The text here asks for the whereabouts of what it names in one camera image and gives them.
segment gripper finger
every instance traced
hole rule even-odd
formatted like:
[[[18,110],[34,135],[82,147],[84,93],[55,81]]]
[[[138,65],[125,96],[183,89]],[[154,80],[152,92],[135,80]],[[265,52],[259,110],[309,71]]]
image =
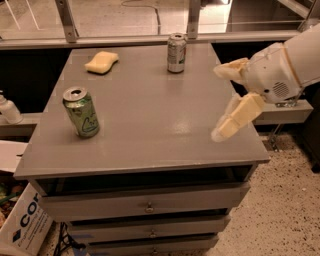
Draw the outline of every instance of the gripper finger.
[[[246,124],[257,118],[265,105],[264,99],[257,93],[248,93],[240,98],[240,103],[230,113],[227,111],[218,121],[216,128],[211,133],[215,142],[224,141],[232,137]]]

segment white bottle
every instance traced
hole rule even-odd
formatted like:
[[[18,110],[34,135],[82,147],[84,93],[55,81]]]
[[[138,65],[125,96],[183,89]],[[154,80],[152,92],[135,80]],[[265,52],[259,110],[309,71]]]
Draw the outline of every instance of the white bottle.
[[[7,100],[3,97],[1,93],[2,91],[0,91],[0,112],[2,115],[10,124],[17,124],[21,122],[23,117],[16,105],[11,100]]]

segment speckled floor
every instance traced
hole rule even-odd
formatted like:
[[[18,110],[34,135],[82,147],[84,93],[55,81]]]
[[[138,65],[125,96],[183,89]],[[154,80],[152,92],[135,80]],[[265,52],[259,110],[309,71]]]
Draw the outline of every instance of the speckled floor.
[[[294,134],[278,137],[279,152],[272,151],[267,137],[261,140],[271,161],[252,175],[251,189],[231,211],[231,222],[219,234],[217,245],[209,251],[169,256],[320,255],[320,174],[311,171],[311,160]],[[54,225],[40,256],[53,254],[57,231]]]

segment cardboard box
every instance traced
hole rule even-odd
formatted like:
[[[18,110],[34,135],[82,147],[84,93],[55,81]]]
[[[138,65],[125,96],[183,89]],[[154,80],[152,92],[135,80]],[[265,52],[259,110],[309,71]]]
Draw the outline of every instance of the cardboard box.
[[[24,152],[25,146],[21,143],[0,142],[0,152],[10,154],[6,158],[7,161],[0,162],[0,183],[11,185],[10,183],[14,181],[12,175],[19,162],[17,155]],[[39,206],[39,199],[38,192],[28,184],[0,229],[0,254],[14,256],[38,254],[53,222]]]

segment cabinet top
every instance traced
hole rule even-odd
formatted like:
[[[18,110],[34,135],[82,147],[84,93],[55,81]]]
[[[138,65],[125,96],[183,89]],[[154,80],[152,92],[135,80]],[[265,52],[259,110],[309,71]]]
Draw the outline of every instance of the cabinet top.
[[[119,54],[105,75],[84,64],[100,51]],[[189,44],[185,70],[167,71],[167,46],[73,50],[17,168],[18,179],[233,166],[269,159],[253,125],[216,143],[210,133],[234,90],[212,69],[211,44]],[[62,104],[63,92],[92,95],[100,131],[79,138]]]

